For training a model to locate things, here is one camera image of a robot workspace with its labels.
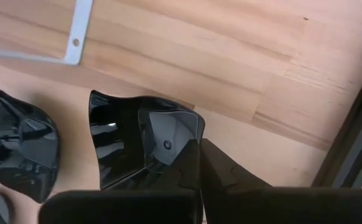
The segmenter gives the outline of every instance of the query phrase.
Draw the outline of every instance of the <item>black metal frame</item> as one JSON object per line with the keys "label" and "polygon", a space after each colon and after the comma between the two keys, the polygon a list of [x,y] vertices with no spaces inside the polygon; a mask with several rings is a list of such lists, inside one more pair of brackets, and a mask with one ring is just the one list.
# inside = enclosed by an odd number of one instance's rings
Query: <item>black metal frame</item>
{"label": "black metal frame", "polygon": [[362,187],[362,89],[312,186]]}

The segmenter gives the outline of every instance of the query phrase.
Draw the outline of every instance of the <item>wooden floor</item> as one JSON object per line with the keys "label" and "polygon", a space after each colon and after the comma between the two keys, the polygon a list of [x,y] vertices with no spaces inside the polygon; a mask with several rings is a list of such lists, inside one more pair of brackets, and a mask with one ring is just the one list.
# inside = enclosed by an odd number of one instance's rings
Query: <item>wooden floor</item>
{"label": "wooden floor", "polygon": [[[0,48],[62,57],[74,5],[0,0]],[[309,186],[361,85],[356,0],[95,0],[80,66],[0,58],[0,89],[41,107],[65,139],[54,193],[98,188],[91,89],[177,100],[260,178]],[[17,223],[35,223],[39,205],[0,190]]]}

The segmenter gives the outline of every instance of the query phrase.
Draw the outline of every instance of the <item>wood plank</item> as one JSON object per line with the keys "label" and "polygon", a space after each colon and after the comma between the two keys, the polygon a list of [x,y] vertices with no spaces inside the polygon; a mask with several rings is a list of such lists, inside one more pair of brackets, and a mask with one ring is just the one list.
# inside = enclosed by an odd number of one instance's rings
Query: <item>wood plank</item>
{"label": "wood plank", "polygon": [[[28,52],[30,54],[40,54],[40,52],[37,50],[24,47],[20,44],[15,44],[1,38],[0,46],[4,47],[5,49],[14,49],[16,51]],[[190,103],[165,96],[156,91],[147,90],[145,88],[124,82],[118,78],[105,75],[103,73],[81,66],[75,67],[57,65],[43,62],[32,62],[27,60],[16,60],[11,58],[0,58],[0,65],[11,70],[26,73],[35,77],[52,80],[67,85],[88,88],[91,90],[98,90],[113,96],[159,96],[177,101],[188,108],[194,108],[194,105],[191,105]]]}
{"label": "wood plank", "polygon": [[[0,0],[0,37],[62,56],[75,0],[17,2]],[[97,0],[82,65],[328,149],[362,84],[362,1]]]}
{"label": "wood plank", "polygon": [[274,77],[260,101],[253,122],[328,150],[354,97],[286,77]]}

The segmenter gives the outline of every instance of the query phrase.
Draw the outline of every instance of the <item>white metal bracket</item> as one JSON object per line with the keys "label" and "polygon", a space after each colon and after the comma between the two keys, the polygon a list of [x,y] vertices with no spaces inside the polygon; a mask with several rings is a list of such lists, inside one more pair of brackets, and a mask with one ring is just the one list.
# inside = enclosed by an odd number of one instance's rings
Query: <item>white metal bracket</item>
{"label": "white metal bracket", "polygon": [[93,0],[77,0],[73,13],[72,27],[68,39],[68,47],[64,58],[46,57],[0,49],[0,57],[20,58],[41,62],[61,63],[65,65],[78,65],[83,53],[88,22],[90,21]]}

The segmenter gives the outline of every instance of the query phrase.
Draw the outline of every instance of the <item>car mirror cover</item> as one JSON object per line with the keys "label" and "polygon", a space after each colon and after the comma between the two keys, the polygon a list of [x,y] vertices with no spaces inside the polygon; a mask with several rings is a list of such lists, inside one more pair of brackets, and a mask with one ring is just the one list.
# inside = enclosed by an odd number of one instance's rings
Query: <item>car mirror cover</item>
{"label": "car mirror cover", "polygon": [[0,183],[42,203],[57,179],[59,160],[54,122],[0,90]]}
{"label": "car mirror cover", "polygon": [[174,101],[118,98],[94,90],[89,120],[101,190],[149,188],[189,140],[200,142],[205,127],[199,114]]}

